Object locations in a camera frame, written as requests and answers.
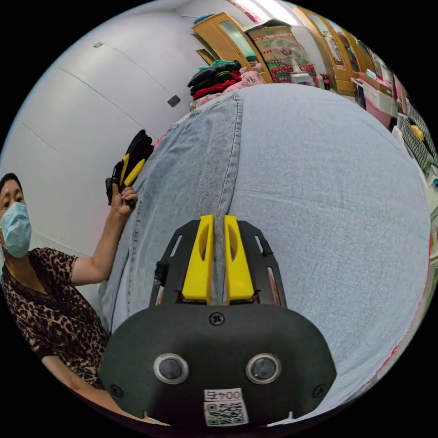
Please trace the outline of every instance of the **woman's hand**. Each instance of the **woman's hand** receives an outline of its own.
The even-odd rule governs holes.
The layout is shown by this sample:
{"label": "woman's hand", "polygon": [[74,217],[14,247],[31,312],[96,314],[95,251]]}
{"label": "woman's hand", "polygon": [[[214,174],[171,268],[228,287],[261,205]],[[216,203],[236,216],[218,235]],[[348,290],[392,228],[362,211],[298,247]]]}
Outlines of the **woman's hand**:
{"label": "woman's hand", "polygon": [[132,212],[128,201],[136,202],[138,198],[137,192],[132,187],[125,188],[122,193],[119,192],[117,184],[113,184],[113,197],[111,199],[111,209],[119,214],[122,218],[126,218]]}

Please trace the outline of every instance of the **folded clothes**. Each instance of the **folded clothes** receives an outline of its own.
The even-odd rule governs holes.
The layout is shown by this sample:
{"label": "folded clothes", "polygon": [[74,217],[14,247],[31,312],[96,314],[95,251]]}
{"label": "folded clothes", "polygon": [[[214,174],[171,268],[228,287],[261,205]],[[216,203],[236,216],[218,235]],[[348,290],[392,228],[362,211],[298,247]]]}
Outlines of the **folded clothes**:
{"label": "folded clothes", "polygon": [[204,88],[213,87],[216,84],[224,83],[225,81],[235,80],[236,82],[240,81],[240,73],[239,72],[220,72],[216,73],[213,77],[205,79],[204,81],[197,83],[190,89],[190,94],[193,96],[197,91],[202,90]]}
{"label": "folded clothes", "polygon": [[236,81],[233,79],[232,81],[226,81],[224,83],[213,85],[213,87],[208,87],[199,90],[193,95],[193,100],[199,99],[200,97],[206,96],[208,94],[218,93],[220,91],[223,91],[226,88],[228,88],[230,85],[234,85],[235,83]]}
{"label": "folded clothes", "polygon": [[190,88],[190,87],[196,85],[197,83],[199,83],[205,79],[211,78],[216,73],[224,72],[224,71],[239,71],[241,68],[242,68],[242,66],[240,65],[239,61],[234,61],[233,65],[231,65],[231,64],[217,64],[215,66],[208,67],[204,70],[200,70],[199,72],[197,72],[192,77],[192,79],[187,84],[187,86]]}
{"label": "folded clothes", "polygon": [[213,64],[211,64],[210,66],[208,66],[208,67],[205,67],[205,66],[199,67],[199,69],[200,70],[205,70],[206,68],[215,67],[216,65],[222,65],[222,64],[224,64],[224,65],[234,65],[234,61],[224,61],[222,59],[216,59],[216,61],[213,62]]}

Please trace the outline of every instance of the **screw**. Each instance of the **screw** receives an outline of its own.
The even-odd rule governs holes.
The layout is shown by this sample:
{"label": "screw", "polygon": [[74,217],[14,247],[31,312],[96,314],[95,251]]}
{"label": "screw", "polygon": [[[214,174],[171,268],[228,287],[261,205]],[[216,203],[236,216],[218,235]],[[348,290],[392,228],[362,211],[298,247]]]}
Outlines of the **screw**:
{"label": "screw", "polygon": [[225,322],[225,317],[219,312],[214,312],[209,317],[210,324],[222,325]]}
{"label": "screw", "polygon": [[114,397],[117,397],[117,398],[122,398],[122,397],[123,397],[123,391],[122,391],[122,389],[121,389],[120,387],[118,387],[117,385],[111,385],[111,386],[109,387],[109,391],[111,392],[111,394],[112,394]]}
{"label": "screw", "polygon": [[318,385],[312,392],[314,398],[321,398],[324,396],[326,390],[326,385]]}

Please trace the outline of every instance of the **gingham fabric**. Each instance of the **gingham fabric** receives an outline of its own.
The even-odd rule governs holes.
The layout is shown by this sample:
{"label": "gingham fabric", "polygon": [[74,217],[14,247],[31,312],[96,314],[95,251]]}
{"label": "gingham fabric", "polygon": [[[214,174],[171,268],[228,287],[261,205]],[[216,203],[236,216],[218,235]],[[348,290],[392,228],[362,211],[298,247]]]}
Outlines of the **gingham fabric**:
{"label": "gingham fabric", "polygon": [[430,135],[430,131],[426,125],[426,122],[423,120],[423,117],[418,113],[418,111],[411,105],[409,99],[406,99],[407,103],[407,116],[418,126],[420,131],[424,134],[424,139],[426,140],[430,150],[432,151],[433,157],[436,162],[438,162],[438,154],[435,149],[435,145],[433,144],[432,136]]}
{"label": "gingham fabric", "polygon": [[425,175],[428,175],[430,171],[430,165],[437,165],[438,160],[429,153],[425,144],[418,138],[417,134],[411,127],[409,119],[405,119],[403,121],[401,133],[403,135],[403,140],[405,141],[411,152],[414,154],[415,159],[419,164],[421,170],[424,172]]}

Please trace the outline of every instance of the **denim jeans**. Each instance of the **denim jeans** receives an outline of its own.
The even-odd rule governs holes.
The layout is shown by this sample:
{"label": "denim jeans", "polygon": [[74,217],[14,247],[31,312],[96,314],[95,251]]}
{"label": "denim jeans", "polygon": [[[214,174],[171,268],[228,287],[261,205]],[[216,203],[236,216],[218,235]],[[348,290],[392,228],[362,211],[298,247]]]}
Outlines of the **denim jeans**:
{"label": "denim jeans", "polygon": [[136,189],[136,210],[100,288],[106,328],[128,254],[130,316],[148,306],[155,264],[175,229],[204,214],[216,219],[212,286],[221,302],[221,220],[231,214],[264,232],[288,307],[331,349],[336,381],[300,420],[348,399],[407,331],[428,270],[425,195],[407,151],[347,99],[266,84],[209,102],[170,128]]}

